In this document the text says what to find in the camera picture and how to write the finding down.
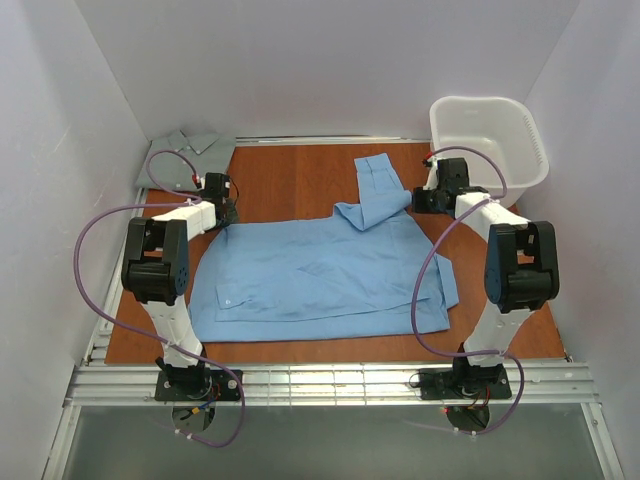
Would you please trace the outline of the light blue long sleeve shirt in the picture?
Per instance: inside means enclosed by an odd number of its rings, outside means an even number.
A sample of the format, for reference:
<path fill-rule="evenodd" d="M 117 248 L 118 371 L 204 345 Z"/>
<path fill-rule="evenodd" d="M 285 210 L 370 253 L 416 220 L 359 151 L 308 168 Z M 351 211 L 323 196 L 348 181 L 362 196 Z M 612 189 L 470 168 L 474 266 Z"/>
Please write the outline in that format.
<path fill-rule="evenodd" d="M 235 224 L 202 256 L 189 312 L 204 342 L 305 341 L 449 328 L 452 263 L 408 214 L 386 154 L 355 162 L 359 200 L 326 218 Z"/>

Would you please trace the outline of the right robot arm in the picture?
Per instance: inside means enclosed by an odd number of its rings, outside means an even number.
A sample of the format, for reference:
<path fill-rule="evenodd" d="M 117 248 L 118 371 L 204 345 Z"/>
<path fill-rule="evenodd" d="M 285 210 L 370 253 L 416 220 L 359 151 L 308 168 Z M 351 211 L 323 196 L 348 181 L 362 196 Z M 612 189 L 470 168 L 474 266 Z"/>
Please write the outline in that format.
<path fill-rule="evenodd" d="M 508 399 L 504 362 L 524 322 L 559 293 L 560 281 L 553 225 L 512 213 L 501 203 L 504 192 L 491 195 L 472 185 L 463 158 L 430 154 L 425 186 L 412 195 L 416 213 L 447 214 L 464 224 L 487 245 L 484 289 L 487 303 L 472 332 L 455 353 L 448 369 L 418 374 L 423 399 Z"/>

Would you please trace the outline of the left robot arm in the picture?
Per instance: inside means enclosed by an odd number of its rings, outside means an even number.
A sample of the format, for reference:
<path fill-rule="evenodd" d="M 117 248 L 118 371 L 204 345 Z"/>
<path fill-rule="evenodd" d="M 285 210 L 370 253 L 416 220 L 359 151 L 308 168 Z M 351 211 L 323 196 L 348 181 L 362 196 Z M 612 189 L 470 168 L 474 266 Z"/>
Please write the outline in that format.
<path fill-rule="evenodd" d="M 186 395 L 202 395 L 210 383 L 203 345 L 196 338 L 186 305 L 189 284 L 189 242 L 224 228 L 235 215 L 230 176 L 208 173 L 197 195 L 201 201 L 154 217 L 130 220 L 126 234 L 122 285 L 151 318 L 164 338 L 157 364 L 171 387 Z"/>

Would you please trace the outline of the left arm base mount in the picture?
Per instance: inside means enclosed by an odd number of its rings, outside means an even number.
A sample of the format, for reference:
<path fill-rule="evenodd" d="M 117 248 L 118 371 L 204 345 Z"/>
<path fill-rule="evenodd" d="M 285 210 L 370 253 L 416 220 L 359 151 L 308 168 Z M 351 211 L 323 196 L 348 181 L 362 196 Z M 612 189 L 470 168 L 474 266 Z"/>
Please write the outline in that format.
<path fill-rule="evenodd" d="M 161 371 L 154 399 L 160 402 L 239 401 L 239 382 L 243 372 L 234 370 L 233 373 L 237 379 L 224 370 Z"/>

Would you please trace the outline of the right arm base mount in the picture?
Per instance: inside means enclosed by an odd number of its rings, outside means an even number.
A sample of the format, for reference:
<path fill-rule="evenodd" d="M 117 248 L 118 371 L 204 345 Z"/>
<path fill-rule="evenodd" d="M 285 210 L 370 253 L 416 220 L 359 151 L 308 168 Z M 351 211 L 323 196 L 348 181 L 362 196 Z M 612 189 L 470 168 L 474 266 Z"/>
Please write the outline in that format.
<path fill-rule="evenodd" d="M 512 397 L 506 371 L 501 365 L 472 367 L 468 372 L 423 368 L 410 377 L 409 386 L 419 390 L 422 400 L 508 400 Z"/>

